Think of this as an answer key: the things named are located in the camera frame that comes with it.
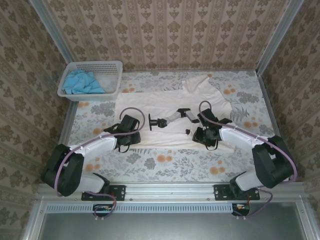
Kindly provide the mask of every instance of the white cloth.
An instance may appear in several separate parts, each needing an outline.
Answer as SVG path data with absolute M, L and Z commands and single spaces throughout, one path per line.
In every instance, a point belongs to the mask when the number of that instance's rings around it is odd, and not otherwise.
M 212 105 L 213 114 L 219 119 L 230 118 L 232 110 L 231 104 L 225 100 L 220 91 L 209 83 L 208 75 L 200 75 L 182 81 L 181 90 L 139 92 L 139 93 L 119 93 L 115 102 L 114 121 L 119 122 L 119 116 L 123 109 L 135 107 L 143 111 L 145 115 L 145 125 L 140 131 L 141 142 L 131 145 L 132 149 L 202 149 L 203 144 L 192 141 L 193 133 L 200 123 L 191 123 L 187 117 L 179 118 L 171 122 L 164 128 L 157 126 L 149 129 L 148 114 L 151 119 L 162 119 L 171 116 L 179 108 L 189 108 L 192 114 L 197 117 L 199 104 L 207 100 Z M 209 106 L 203 104 L 201 110 Z M 127 110 L 128 114 L 137 118 L 141 122 L 141 114 L 135 110 Z M 224 141 L 220 141 L 215 152 L 233 153 L 235 147 Z

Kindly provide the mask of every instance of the cable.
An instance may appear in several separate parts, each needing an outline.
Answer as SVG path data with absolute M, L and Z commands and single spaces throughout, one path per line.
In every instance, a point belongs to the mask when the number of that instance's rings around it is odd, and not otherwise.
M 246 202 L 246 205 L 248 205 L 250 207 L 250 196 L 249 196 L 249 194 L 247 194 L 247 195 L 248 195 L 248 201 Z
M 112 209 L 110 210 L 110 212 L 104 216 L 103 218 L 106 219 L 108 217 L 110 217 L 110 215 L 114 212 L 114 210 L 116 209 L 116 206 L 117 206 L 117 200 L 114 196 L 110 195 L 110 194 L 106 194 L 106 193 L 95 193 L 95 192 L 92 192 L 92 191 L 86 191 L 87 194 L 91 194 L 91 195 L 94 195 L 94 196 L 105 196 L 105 197 L 109 197 L 109 198 L 112 198 L 113 200 L 113 206 L 112 206 Z M 97 206 L 95 209 L 94 209 L 94 212 L 93 212 L 93 215 L 95 217 L 98 217 L 97 216 L 97 210 L 98 209 L 101 209 L 101 208 L 104 208 L 105 206 Z
M 255 139 L 258 139 L 266 144 L 268 144 L 271 148 L 274 148 L 275 150 L 277 150 L 279 153 L 281 153 L 288 161 L 289 163 L 291 164 L 292 166 L 292 169 L 293 169 L 293 178 L 290 179 L 289 181 L 284 181 L 282 182 L 282 184 L 289 184 L 289 183 L 293 183 L 297 180 L 297 176 L 298 176 L 298 173 L 297 173 L 297 168 L 296 168 L 296 165 L 294 163 L 294 161 L 288 156 L 288 154 L 286 154 L 282 149 L 280 149 L 279 147 L 277 147 L 276 145 L 274 145 L 273 143 L 269 142 L 268 140 L 256 135 L 256 134 L 253 134 L 249 131 L 246 131 L 244 129 L 241 129 L 241 128 L 238 128 L 237 126 L 232 126 L 232 125 L 227 125 L 227 124 L 222 124 L 222 123 L 219 123 L 219 122 L 215 122 L 215 121 L 212 121 L 210 119 L 208 119 L 206 116 L 203 115 L 203 113 L 201 112 L 201 106 L 203 103 L 207 103 L 209 104 L 210 106 L 210 110 L 212 109 L 212 106 L 211 106 L 211 103 L 209 101 L 202 101 L 199 105 L 199 114 L 205 119 L 207 120 L 209 123 L 212 123 L 212 124 L 215 124 L 215 125 L 219 125 L 219 126 L 222 126 L 222 127 L 226 127 L 226 128 L 229 128 L 229 129 L 233 129 L 235 131 L 238 131 L 238 132 L 241 132 L 243 134 L 246 134 L 252 138 L 255 138 Z
M 81 144 L 81 146 L 77 146 L 75 147 L 74 149 L 72 149 L 70 152 L 68 152 L 68 154 L 64 157 L 64 159 L 62 160 L 59 168 L 58 168 L 58 171 L 56 172 L 56 176 L 55 176 L 55 179 L 54 179 L 54 193 L 55 195 L 57 195 L 58 197 L 62 197 L 62 195 L 58 192 L 58 181 L 59 181 L 59 177 L 60 177 L 60 174 L 61 174 L 61 171 L 63 169 L 63 166 L 64 164 L 66 163 L 66 161 L 68 160 L 68 158 L 77 150 L 79 150 L 81 147 L 85 147 L 91 143 L 94 143 L 95 141 L 99 141 L 99 140 L 102 140 L 102 139 L 105 139 L 105 138 L 109 138 L 109 137 L 115 137 L 115 136 L 126 136 L 126 135 L 131 135 L 131 134 L 135 134 L 137 132 L 139 132 L 144 126 L 145 126 L 145 123 L 146 123 L 146 117 L 144 115 L 144 113 L 136 108 L 136 107 L 127 107 L 125 109 L 122 110 L 122 112 L 120 113 L 120 120 L 121 120 L 121 116 L 122 114 L 124 113 L 124 111 L 126 110 L 129 110 L 129 109 L 133 109 L 133 110 L 137 110 L 138 112 L 140 112 L 142 114 L 142 117 L 143 117 L 143 123 L 141 124 L 141 126 L 137 129 L 137 130 L 134 130 L 134 131 L 131 131 L 131 132 L 122 132 L 122 133 L 113 133 L 113 134 L 106 134 L 106 135 L 103 135 L 103 136 L 98 136 L 96 138 L 93 138 L 83 144 Z
M 271 200 L 274 198 L 274 195 L 273 195 L 272 192 L 270 192 L 270 191 L 263 190 L 263 189 L 259 189 L 259 190 L 260 190 L 261 192 L 270 194 L 269 200 L 268 200 L 259 210 L 255 211 L 254 213 L 249 214 L 249 215 L 247 215 L 247 216 L 243 216 L 240 212 L 235 211 L 235 210 L 233 210 L 233 212 L 236 213 L 236 214 L 238 214 L 239 216 L 241 216 L 241 217 L 243 217 L 243 218 L 245 219 L 245 218 L 251 218 L 251 217 L 257 215 L 258 213 L 260 213 L 263 209 L 265 209 L 265 208 L 270 204 Z

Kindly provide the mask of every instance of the garment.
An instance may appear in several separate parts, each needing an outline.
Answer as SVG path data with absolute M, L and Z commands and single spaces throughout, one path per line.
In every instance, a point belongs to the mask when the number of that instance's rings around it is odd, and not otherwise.
M 104 94 L 93 72 L 75 70 L 70 72 L 62 87 L 67 94 Z
M 187 117 L 179 118 L 167 127 L 152 127 L 149 129 L 148 114 L 151 119 L 161 119 L 174 114 L 179 108 L 189 108 L 194 116 L 199 113 L 198 107 L 203 100 L 212 105 L 213 114 L 220 120 L 230 118 L 231 104 L 224 99 L 218 89 L 209 83 L 208 75 L 200 75 L 182 81 L 182 89 L 158 92 L 119 93 L 115 102 L 114 121 L 119 122 L 120 112 L 127 107 L 135 107 L 143 111 L 145 126 L 140 131 L 141 142 L 130 146 L 133 149 L 143 148 L 176 148 L 176 149 L 206 149 L 200 143 L 192 141 L 193 133 L 200 123 L 191 123 Z M 203 104 L 201 110 L 209 106 Z M 128 110 L 126 114 L 141 121 L 142 117 L 135 110 Z M 216 152 L 230 153 L 234 146 L 220 141 Z

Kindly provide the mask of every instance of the gray floor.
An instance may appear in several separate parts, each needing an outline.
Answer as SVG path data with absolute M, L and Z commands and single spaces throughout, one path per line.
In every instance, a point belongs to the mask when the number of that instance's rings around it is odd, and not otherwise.
M 293 203 L 272 203 L 257 216 L 230 213 L 47 214 L 41 240 L 305 240 Z

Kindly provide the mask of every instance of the aluminum frame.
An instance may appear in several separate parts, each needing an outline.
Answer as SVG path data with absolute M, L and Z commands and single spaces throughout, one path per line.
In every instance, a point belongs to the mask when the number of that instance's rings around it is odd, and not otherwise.
M 256 66 L 257 73 L 259 75 L 262 75 L 266 70 L 271 58 L 275 54 L 278 46 L 287 33 L 288 28 L 293 22 L 303 2 L 304 0 L 292 0 L 289 2 L 282 18 L 276 26 L 276 29 Z
M 72 125 L 74 124 L 75 116 L 78 108 L 78 101 L 71 101 L 68 111 L 66 112 L 64 124 L 61 130 L 61 135 L 58 144 L 68 145 L 69 137 L 72 130 Z
M 216 201 L 214 195 L 214 185 L 224 184 L 224 182 L 114 182 L 112 185 L 126 185 L 125 201 L 118 201 L 118 204 L 155 204 L 155 203 L 176 203 L 176 204 L 212 204 L 212 203 L 244 203 L 246 201 Z M 302 182 L 292 184 L 279 184 L 270 189 L 273 194 L 272 202 L 295 203 L 302 222 L 304 233 L 308 240 L 319 240 L 319 228 L 316 218 L 309 203 L 306 202 L 308 195 L 304 190 Z M 260 200 L 253 203 L 265 203 L 269 195 L 260 192 Z M 36 240 L 39 237 L 45 210 L 48 204 L 63 203 L 99 203 L 111 204 L 112 201 L 81 201 L 81 193 L 74 193 L 68 197 L 55 196 L 54 190 L 46 184 L 40 184 L 35 204 L 24 234 L 24 240 Z
M 260 84 L 260 88 L 261 88 L 261 91 L 262 91 L 262 96 L 264 98 L 265 106 L 266 106 L 266 109 L 268 111 L 268 114 L 269 114 L 269 117 L 270 117 L 270 120 L 271 120 L 271 124 L 272 124 L 272 127 L 273 127 L 274 134 L 281 137 L 281 134 L 280 134 L 280 131 L 279 131 L 279 127 L 278 127 L 278 124 L 277 124 L 277 120 L 276 120 L 274 111 L 272 110 L 272 106 L 271 106 L 271 103 L 270 103 L 270 99 L 268 97 L 267 89 L 266 89 L 266 86 L 264 84 L 263 78 L 262 78 L 261 74 L 257 74 L 257 77 L 258 77 L 258 82 Z
M 59 49 L 60 53 L 62 54 L 65 62 L 71 63 L 73 62 L 74 56 L 72 52 L 70 51 L 68 44 L 64 40 L 63 35 L 61 34 L 59 28 L 57 27 L 57 24 L 55 23 L 54 19 L 52 18 L 50 11 L 46 7 L 46 4 L 44 1 L 39 0 L 30 0 L 32 6 L 34 7 L 36 13 L 39 15 L 41 21 L 43 22 L 46 30 L 49 32 L 49 34 L 52 37 L 52 40 L 54 41 L 55 45 Z

